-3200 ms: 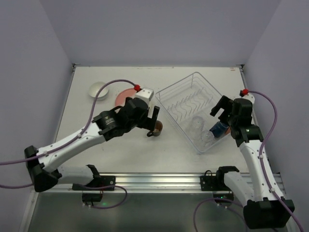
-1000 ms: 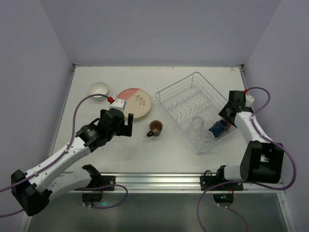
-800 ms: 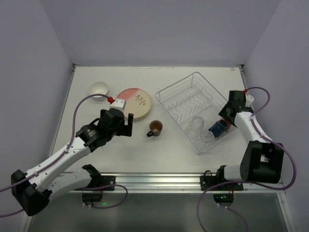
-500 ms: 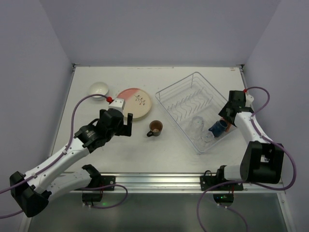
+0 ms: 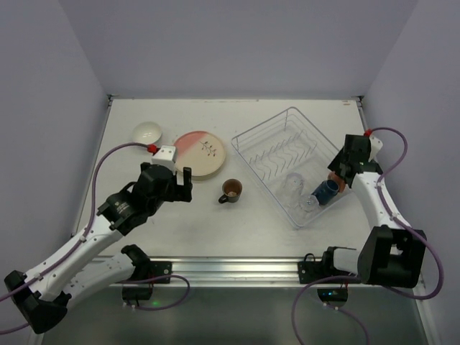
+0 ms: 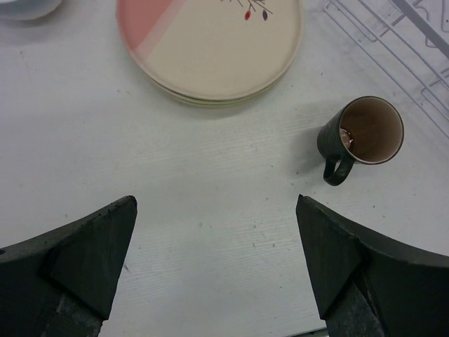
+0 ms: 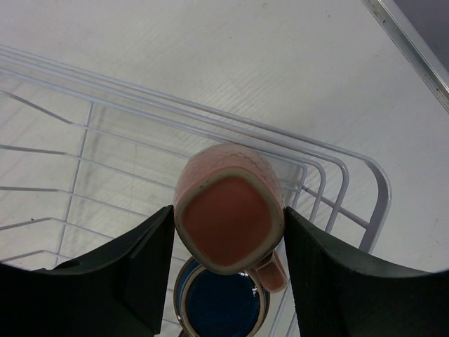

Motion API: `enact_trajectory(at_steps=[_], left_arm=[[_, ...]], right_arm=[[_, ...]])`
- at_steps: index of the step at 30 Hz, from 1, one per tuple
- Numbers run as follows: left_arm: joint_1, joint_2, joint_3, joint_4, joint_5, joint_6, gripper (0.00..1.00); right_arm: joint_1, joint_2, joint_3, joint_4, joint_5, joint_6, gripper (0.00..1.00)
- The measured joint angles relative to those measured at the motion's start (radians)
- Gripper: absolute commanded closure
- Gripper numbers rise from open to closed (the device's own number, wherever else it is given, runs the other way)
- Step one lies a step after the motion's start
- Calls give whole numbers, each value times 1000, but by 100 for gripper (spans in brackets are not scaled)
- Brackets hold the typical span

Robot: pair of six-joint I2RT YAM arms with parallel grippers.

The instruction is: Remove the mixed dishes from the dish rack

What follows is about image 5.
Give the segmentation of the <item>cream plate orange patch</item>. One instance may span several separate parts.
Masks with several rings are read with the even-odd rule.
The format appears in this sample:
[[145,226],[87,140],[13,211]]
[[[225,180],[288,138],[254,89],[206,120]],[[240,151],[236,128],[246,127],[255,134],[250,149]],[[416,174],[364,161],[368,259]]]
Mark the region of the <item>cream plate orange patch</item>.
[[184,167],[190,167],[197,160],[208,158],[226,160],[226,149],[223,142],[214,134],[206,131],[188,132],[177,138],[174,146],[178,157],[175,163],[177,171],[182,172]]

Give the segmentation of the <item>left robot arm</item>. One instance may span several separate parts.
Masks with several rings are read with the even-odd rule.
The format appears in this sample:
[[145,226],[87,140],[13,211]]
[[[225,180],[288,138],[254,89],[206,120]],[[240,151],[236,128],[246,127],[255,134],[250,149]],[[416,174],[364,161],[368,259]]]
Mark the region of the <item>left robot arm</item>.
[[125,246],[105,262],[90,262],[107,247],[146,223],[164,202],[192,199],[192,170],[183,169],[183,184],[168,167],[143,163],[138,180],[110,195],[86,228],[43,263],[26,271],[14,270],[4,279],[8,297],[36,334],[64,319],[68,310],[113,283],[150,284],[172,274],[154,276],[150,259],[136,245]]

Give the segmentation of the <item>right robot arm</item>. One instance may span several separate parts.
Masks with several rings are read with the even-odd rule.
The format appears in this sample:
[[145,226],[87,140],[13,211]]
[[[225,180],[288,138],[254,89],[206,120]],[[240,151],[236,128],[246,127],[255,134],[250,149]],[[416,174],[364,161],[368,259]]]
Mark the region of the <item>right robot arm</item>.
[[374,160],[382,142],[370,134],[347,134],[344,146],[328,169],[354,192],[364,209],[370,233],[361,249],[329,247],[323,266],[338,275],[351,273],[367,285],[414,288],[425,254],[425,233],[411,234],[397,220],[400,215]]

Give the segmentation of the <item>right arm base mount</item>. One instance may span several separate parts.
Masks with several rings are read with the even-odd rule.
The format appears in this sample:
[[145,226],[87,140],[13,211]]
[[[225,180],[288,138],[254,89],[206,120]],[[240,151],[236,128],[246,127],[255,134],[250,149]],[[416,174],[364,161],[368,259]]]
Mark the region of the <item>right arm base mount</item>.
[[[348,272],[336,269],[333,266],[332,253],[324,252],[322,257],[315,257],[312,253],[307,253],[298,262],[298,278],[301,285],[312,283],[326,277],[349,276]],[[345,282],[333,280],[331,283],[340,282],[339,287],[318,288],[317,295],[322,303],[340,308],[348,300],[348,287]]]

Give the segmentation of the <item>white ceramic bowl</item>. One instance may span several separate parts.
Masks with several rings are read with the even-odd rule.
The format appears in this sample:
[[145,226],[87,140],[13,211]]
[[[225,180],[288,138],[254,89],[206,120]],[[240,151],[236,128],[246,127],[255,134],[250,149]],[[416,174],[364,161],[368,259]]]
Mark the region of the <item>white ceramic bowl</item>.
[[142,144],[154,144],[161,139],[162,128],[153,121],[138,124],[132,131],[132,141]]

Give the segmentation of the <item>cream plate yellow patch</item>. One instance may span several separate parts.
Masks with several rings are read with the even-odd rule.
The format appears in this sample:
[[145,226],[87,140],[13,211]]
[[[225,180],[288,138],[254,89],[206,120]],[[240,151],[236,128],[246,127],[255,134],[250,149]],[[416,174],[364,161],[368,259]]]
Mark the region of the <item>cream plate yellow patch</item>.
[[211,178],[216,177],[220,172],[221,172],[221,169],[215,170],[215,171],[210,172],[210,173],[208,173],[208,174],[199,174],[199,173],[196,172],[195,170],[192,170],[191,179],[192,179],[193,181],[209,180],[209,179],[211,179]]

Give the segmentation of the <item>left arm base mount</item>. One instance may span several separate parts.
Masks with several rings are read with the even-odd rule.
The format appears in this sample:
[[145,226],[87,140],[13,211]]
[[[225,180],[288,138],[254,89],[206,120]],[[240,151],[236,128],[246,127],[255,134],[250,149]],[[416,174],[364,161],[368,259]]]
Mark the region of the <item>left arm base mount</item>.
[[169,261],[148,261],[138,264],[130,277],[122,278],[119,283],[131,285],[123,287],[121,298],[125,303],[134,303],[139,306],[140,301],[149,300],[153,294],[155,282],[146,282],[144,287],[135,287],[137,281],[157,278],[172,273],[172,262]]

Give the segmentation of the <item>black mug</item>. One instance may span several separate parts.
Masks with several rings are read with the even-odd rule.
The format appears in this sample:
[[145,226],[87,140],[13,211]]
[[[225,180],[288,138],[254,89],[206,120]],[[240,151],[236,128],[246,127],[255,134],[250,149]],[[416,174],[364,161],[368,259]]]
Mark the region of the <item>black mug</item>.
[[228,179],[222,185],[222,196],[218,199],[220,204],[224,203],[236,203],[241,194],[243,186],[242,183],[237,179]]

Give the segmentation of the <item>cream plate green patch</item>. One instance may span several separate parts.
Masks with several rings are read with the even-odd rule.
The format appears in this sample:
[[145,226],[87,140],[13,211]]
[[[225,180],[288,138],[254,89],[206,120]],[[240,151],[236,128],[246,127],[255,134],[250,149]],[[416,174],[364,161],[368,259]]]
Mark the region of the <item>cream plate green patch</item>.
[[224,166],[222,165],[218,169],[210,172],[209,174],[205,174],[205,175],[196,175],[195,171],[193,170],[192,171],[192,173],[193,173],[192,174],[192,179],[193,180],[207,180],[207,179],[210,179],[210,178],[213,178],[213,177],[217,176],[223,169],[224,169]]

